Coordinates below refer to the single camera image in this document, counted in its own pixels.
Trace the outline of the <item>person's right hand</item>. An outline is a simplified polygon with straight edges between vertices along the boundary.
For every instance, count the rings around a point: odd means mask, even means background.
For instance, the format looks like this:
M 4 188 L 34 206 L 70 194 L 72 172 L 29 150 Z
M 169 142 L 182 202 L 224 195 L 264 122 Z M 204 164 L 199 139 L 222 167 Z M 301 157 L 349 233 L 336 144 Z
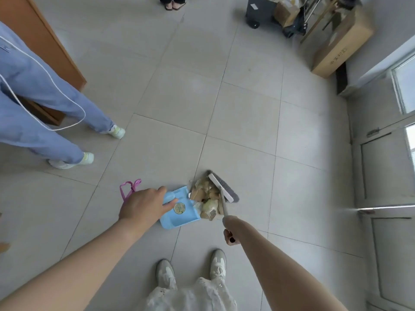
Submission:
M 224 237 L 227 243 L 227 231 L 231 231 L 233 236 L 237 238 L 240 243 L 246 238 L 246 228 L 249 227 L 249 224 L 238 218 L 237 216 L 228 215 L 223 217 L 222 223 L 224 225 Z

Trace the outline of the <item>person's left hand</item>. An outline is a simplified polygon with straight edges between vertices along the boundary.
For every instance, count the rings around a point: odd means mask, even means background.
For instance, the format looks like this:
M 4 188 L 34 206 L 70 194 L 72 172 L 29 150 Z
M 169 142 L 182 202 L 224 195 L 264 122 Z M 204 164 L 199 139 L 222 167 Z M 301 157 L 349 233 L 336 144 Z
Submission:
M 132 193 L 121 207 L 119 220 L 148 230 L 163 216 L 162 205 L 166 192 L 165 187 L 160 187 Z

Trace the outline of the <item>light blue plastic dustpan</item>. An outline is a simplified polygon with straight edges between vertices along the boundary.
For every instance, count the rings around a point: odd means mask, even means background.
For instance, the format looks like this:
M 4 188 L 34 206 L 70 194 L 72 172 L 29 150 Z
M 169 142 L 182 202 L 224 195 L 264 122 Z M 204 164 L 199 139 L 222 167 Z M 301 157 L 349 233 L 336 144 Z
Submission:
M 190 192 L 187 186 L 171 192 L 167 191 L 164 195 L 163 204 L 167 204 L 175 198 L 177 202 L 174 208 L 160 218 L 162 228 L 170 230 L 201 219 L 199 212 L 194 207 L 195 202 L 190 199 Z

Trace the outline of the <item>grey and white broom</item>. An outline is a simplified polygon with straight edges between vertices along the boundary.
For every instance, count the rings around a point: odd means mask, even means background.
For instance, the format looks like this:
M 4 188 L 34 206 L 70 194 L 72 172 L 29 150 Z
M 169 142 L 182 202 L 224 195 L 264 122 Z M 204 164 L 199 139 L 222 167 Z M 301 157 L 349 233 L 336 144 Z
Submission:
M 220 191 L 222 214 L 224 217 L 226 217 L 229 215 L 227 203 L 238 203 L 239 196 L 224 180 L 222 180 L 211 170 L 208 171 L 208 178 Z

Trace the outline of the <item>person's right forearm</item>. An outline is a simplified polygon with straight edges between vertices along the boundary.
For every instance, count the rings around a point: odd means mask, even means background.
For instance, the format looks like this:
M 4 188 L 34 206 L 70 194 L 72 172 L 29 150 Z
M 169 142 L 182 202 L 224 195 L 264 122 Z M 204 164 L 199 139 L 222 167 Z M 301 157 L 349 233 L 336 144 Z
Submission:
M 245 232 L 241 246 L 273 311 L 348 311 L 315 277 L 252 225 Z

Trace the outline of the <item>person's left forearm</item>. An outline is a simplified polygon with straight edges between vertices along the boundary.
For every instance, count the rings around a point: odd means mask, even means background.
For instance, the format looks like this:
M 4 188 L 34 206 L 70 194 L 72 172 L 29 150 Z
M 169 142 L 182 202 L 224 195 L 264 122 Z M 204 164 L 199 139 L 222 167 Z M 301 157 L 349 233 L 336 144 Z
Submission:
M 144 232 L 140 221 L 119 220 L 0 301 L 0 311 L 84 311 Z

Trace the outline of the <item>person's right white shoe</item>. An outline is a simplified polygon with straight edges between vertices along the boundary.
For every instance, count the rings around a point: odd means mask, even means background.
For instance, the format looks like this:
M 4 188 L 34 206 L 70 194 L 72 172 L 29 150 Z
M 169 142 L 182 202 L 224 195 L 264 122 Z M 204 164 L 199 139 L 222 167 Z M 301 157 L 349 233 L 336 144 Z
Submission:
M 216 249 L 212 253 L 210 263 L 210 280 L 225 281 L 226 278 L 227 259 L 225 253 L 221 249 Z

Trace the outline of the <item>person's white shoe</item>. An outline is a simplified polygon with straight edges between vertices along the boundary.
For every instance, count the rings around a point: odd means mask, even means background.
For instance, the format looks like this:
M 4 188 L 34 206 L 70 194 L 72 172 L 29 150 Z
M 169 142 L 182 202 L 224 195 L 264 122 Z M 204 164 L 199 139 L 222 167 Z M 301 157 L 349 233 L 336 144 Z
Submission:
M 73 167 L 77 166 L 87 166 L 91 165 L 94 162 L 95 156 L 91 152 L 83 152 L 82 158 L 78 160 L 70 160 L 69 162 L 66 162 L 64 160 L 55 160 L 55 159 L 48 159 L 47 163 L 56 169 L 59 170 L 68 170 Z
M 163 258 L 157 263 L 155 277 L 159 288 L 178 289 L 174 269 L 168 259 Z
M 119 127 L 118 125 L 114 124 L 109 131 L 106 132 L 108 135 L 121 140 L 126 133 L 124 128 Z
M 210 280 L 225 281 L 226 278 L 227 259 L 225 253 L 221 249 L 216 249 L 212 253 L 210 263 Z

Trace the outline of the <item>pile of brown paper scraps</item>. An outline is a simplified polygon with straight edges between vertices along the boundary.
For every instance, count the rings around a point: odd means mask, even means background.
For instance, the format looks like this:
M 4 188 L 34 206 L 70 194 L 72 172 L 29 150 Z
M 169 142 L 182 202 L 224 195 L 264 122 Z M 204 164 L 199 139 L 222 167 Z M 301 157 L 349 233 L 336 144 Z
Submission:
M 190 200 L 201 219 L 213 221 L 225 215 L 220 189 L 208 176 L 197 180 L 190 190 Z

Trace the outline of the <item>pink ribbon loop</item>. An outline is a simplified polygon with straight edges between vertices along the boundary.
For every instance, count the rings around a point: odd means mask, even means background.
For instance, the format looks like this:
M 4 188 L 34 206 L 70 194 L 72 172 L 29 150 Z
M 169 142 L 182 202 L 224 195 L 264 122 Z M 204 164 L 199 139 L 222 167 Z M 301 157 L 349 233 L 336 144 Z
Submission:
M 119 186 L 123 202 L 127 201 L 130 195 L 137 191 L 137 188 L 139 187 L 141 182 L 142 182 L 141 179 L 137 179 L 134 182 L 132 181 L 124 182 Z

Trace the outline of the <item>person's left white shoe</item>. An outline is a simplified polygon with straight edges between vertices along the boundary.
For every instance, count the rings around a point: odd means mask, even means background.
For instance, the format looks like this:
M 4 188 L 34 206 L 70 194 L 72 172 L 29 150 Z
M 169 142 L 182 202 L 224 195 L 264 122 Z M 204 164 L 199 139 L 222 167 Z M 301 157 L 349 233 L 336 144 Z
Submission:
M 159 288 L 178 289 L 174 269 L 168 259 L 163 258 L 157 263 L 155 277 Z

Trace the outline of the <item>person's white lace dress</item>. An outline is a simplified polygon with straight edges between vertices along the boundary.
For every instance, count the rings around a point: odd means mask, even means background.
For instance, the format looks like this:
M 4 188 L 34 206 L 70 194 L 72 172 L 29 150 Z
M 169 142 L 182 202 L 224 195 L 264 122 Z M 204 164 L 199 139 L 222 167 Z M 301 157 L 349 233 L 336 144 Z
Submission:
M 187 288 L 155 288 L 143 311 L 237 311 L 237 303 L 223 278 L 200 277 Z

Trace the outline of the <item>grey metal door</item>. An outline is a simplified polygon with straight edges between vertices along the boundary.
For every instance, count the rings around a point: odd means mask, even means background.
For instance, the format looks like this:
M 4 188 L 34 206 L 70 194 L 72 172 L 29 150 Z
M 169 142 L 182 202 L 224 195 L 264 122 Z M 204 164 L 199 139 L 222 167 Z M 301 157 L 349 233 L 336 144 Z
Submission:
M 415 111 L 353 146 L 355 205 L 415 205 Z M 364 235 L 369 311 L 415 311 L 415 219 L 369 218 Z

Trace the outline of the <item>brown wooden cabinet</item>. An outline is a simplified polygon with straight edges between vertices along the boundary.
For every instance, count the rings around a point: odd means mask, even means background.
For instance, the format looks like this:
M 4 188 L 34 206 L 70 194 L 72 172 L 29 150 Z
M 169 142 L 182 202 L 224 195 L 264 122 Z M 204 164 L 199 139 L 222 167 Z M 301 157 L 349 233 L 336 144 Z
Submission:
M 83 88 L 86 83 L 85 78 L 32 0 L 0 0 L 0 21 L 12 29 L 59 77 L 70 83 L 78 91 Z M 21 101 L 29 101 L 40 105 L 24 97 L 17 97 L 17 101 L 24 108 L 25 104 Z M 40 107 L 52 110 L 53 113 L 64 114 L 46 106 L 40 105 Z M 39 117 L 33 115 L 29 109 L 25 109 L 44 125 L 49 123 L 59 126 L 62 121 L 62 118 L 58 118 L 58 122 L 42 121 Z

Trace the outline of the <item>black wheeled bin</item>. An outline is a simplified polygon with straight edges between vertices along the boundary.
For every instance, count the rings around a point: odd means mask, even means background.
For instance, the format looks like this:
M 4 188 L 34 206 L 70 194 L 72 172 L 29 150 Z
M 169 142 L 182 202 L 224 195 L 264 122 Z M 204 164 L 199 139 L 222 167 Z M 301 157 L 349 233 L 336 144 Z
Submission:
M 246 8 L 246 23 L 252 29 L 257 29 L 263 24 L 274 23 L 281 25 L 274 18 L 273 13 L 280 0 L 248 0 Z

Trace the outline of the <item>small cardboard box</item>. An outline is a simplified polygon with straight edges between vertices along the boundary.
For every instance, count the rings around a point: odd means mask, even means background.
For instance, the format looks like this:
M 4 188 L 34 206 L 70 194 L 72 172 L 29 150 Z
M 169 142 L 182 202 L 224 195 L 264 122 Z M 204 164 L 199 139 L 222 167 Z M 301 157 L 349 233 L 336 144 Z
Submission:
M 273 17 L 282 27 L 291 26 L 298 16 L 301 6 L 301 0 L 279 0 L 274 9 Z

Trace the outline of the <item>large flat cardboard box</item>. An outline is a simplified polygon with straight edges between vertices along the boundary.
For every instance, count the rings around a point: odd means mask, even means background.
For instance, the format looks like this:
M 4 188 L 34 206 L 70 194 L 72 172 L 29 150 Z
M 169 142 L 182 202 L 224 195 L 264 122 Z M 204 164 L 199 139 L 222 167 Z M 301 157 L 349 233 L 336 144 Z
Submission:
M 355 6 L 315 53 L 311 72 L 328 78 L 374 34 L 373 22 L 362 6 Z

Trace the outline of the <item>metal hand trolley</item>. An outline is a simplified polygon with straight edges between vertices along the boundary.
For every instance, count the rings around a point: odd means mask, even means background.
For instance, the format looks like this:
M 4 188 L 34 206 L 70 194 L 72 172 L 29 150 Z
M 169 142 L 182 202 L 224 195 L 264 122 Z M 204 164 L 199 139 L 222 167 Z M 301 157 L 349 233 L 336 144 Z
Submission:
M 300 12 L 293 23 L 282 28 L 283 35 L 289 39 L 294 35 L 304 36 L 307 33 L 308 21 L 322 0 L 304 0 Z

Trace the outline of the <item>window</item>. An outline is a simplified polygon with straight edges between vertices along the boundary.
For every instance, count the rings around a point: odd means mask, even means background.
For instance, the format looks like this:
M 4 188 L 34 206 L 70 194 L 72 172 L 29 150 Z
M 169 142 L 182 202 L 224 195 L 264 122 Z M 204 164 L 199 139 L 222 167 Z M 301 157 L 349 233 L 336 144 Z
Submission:
M 398 62 L 391 73 L 401 112 L 415 111 L 415 51 Z

